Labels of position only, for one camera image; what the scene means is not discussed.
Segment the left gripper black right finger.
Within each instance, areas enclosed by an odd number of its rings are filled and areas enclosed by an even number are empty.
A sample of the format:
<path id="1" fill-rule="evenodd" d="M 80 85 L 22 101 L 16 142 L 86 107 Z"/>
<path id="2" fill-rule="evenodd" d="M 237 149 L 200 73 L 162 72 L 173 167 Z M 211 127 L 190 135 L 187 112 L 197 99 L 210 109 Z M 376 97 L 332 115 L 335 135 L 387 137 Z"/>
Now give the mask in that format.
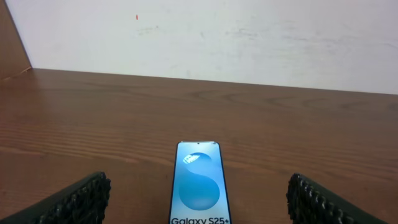
<path id="1" fill-rule="evenodd" d="M 291 176 L 286 197 L 294 224 L 386 224 L 299 173 Z"/>

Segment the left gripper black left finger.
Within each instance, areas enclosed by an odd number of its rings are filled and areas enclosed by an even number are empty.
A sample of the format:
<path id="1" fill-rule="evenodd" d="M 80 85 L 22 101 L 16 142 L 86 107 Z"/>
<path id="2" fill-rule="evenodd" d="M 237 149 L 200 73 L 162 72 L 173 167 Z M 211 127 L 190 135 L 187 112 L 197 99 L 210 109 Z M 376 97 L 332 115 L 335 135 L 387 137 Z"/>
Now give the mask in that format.
<path id="1" fill-rule="evenodd" d="M 1 220 L 1 224 L 102 224 L 111 181 L 98 171 Z"/>

